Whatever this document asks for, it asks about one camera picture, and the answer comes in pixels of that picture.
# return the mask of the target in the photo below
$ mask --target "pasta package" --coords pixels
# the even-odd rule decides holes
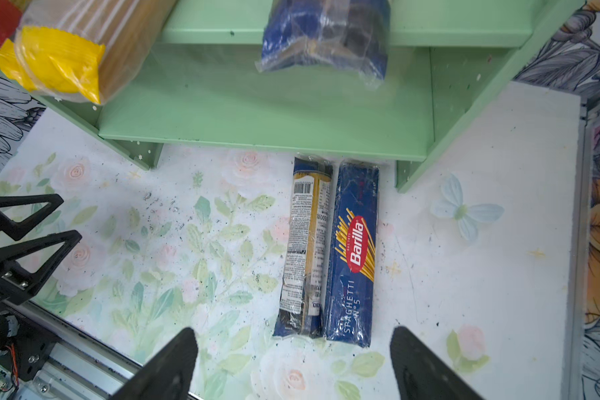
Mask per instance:
[[[25,89],[104,104],[140,71],[176,0],[33,0],[0,69]]]
[[[256,66],[326,64],[377,86],[387,68],[390,16],[388,0],[274,0]]]
[[[371,345],[379,168],[344,161],[338,171],[326,282],[327,340]]]
[[[296,157],[289,241],[274,336],[322,334],[320,291],[333,167]]]

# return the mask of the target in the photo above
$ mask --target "white floral surface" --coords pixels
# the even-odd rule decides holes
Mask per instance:
[[[47,111],[0,195],[57,192],[64,204],[29,237],[83,235],[35,301],[140,362],[192,326],[192,391],[205,399],[397,398],[398,324],[487,399],[558,399],[578,109],[577,97],[511,84],[407,194],[381,164],[368,349],[271,337],[293,154],[165,146],[144,172]],[[430,212],[441,187],[440,215],[453,218]]]

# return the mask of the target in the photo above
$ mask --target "barilla spaghetti package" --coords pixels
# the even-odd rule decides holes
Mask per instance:
[[[332,174],[327,161],[296,157],[287,258],[273,336],[322,334],[320,290]]]
[[[376,165],[359,161],[340,165],[326,282],[327,340],[363,348],[371,345],[378,178]]]

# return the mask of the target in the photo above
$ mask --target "blue spaghetti package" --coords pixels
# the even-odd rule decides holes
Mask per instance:
[[[376,86],[386,74],[390,18],[388,0],[274,0],[256,66],[326,64]]]
[[[379,168],[344,161],[338,172],[324,305],[327,340],[371,345]]]
[[[296,157],[289,240],[273,336],[322,334],[320,293],[329,224],[333,166],[316,157]]]

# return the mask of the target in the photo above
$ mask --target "barilla logo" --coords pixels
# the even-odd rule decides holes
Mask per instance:
[[[354,217],[347,234],[347,264],[353,273],[358,273],[367,261],[369,236],[365,229],[365,219]]]

